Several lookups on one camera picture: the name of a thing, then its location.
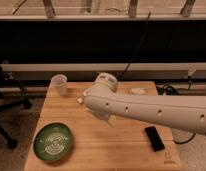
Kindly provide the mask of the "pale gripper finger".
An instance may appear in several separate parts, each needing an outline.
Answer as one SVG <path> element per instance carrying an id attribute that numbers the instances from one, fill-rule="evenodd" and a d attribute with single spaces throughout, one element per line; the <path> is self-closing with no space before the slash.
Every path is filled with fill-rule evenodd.
<path id="1" fill-rule="evenodd" d="M 107 122 L 107 124 L 108 124 L 109 126 L 111 126 L 111 127 L 115 127 L 115 124 L 114 124 L 112 118 L 109 118 L 106 122 Z"/>

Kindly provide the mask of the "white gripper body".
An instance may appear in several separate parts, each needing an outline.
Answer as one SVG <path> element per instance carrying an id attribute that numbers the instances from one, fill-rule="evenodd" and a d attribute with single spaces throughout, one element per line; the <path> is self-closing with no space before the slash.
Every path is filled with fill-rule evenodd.
<path id="1" fill-rule="evenodd" d="M 90 109 L 88 108 L 88 111 L 95 116 L 96 118 L 98 118 L 99 120 L 104 120 L 104 121 L 108 121 L 110 119 L 111 114 L 108 112 L 104 112 L 101 110 L 96 110 L 96 109 Z"/>

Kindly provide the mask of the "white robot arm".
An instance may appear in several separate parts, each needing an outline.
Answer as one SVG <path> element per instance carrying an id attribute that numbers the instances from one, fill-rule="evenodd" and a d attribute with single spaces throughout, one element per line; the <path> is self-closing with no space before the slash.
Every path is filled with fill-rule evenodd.
<path id="1" fill-rule="evenodd" d="M 206 96 L 117 93 L 118 80 L 100 73 L 83 92 L 84 105 L 107 120 L 111 115 L 206 136 Z"/>

